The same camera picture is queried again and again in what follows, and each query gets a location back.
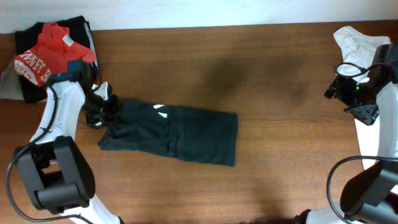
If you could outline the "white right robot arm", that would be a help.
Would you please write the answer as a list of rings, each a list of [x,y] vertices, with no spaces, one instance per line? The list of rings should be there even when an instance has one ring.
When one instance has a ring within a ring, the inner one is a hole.
[[[337,162],[326,180],[329,206],[306,210],[295,223],[397,223],[397,83],[389,82],[376,95],[379,107],[379,145],[375,156],[351,156]],[[350,179],[338,202],[331,198],[333,174],[349,161],[375,163]]]

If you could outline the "dark green t-shirt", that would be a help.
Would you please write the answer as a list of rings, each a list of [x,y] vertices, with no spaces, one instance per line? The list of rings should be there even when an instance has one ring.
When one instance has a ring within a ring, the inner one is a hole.
[[[232,167],[237,135],[236,113],[129,99],[121,102],[98,146],[103,151],[142,151]]]

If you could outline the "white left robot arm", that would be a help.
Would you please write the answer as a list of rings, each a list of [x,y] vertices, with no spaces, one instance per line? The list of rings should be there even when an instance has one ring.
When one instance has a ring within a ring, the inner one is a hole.
[[[16,148],[6,172],[7,197],[23,219],[74,223],[122,223],[95,194],[95,177],[75,142],[80,110],[99,113],[103,99],[95,94],[94,76],[78,72],[53,75],[46,83],[47,104],[40,126],[25,146]],[[27,194],[38,210],[52,216],[33,218],[16,204],[11,193],[11,170],[15,167]]]

